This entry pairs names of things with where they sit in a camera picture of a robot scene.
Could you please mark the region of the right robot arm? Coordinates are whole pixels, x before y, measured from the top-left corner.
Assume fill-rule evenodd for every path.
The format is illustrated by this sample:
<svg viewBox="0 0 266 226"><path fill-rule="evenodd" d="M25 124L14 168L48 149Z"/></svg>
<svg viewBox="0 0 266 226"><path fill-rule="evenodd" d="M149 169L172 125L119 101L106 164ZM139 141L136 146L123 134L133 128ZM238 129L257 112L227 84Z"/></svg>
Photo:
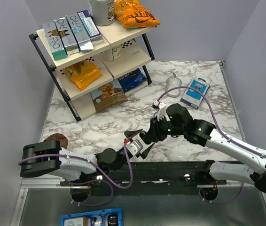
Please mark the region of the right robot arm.
<svg viewBox="0 0 266 226"><path fill-rule="evenodd" d="M233 180L254 185L266 193L266 150L231 137L216 125L193 119L187 108L172 104L159 109L151 118L141 139L146 144L164 141L168 136L183 136L188 142L220 151L239 161L239 164L213 161L210 168L199 172L199 180L210 184L214 180Z"/></svg>

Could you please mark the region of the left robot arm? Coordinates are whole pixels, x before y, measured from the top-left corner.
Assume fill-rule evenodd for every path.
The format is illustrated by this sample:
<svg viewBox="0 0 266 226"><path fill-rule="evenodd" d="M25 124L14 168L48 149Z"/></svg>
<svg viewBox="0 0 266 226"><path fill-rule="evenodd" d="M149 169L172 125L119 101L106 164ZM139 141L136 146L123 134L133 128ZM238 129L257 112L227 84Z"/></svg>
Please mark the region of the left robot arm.
<svg viewBox="0 0 266 226"><path fill-rule="evenodd" d="M115 151L107 148L96 154L83 155L69 151L61 146L59 140L50 140L23 147L20 177L36 178L45 174L62 177L82 186L87 175L96 175L100 172L108 174L110 170L119 170L128 164L132 157L145 159L154 143L145 143L145 131L135 130L124 133L128 142L126 149Z"/></svg>

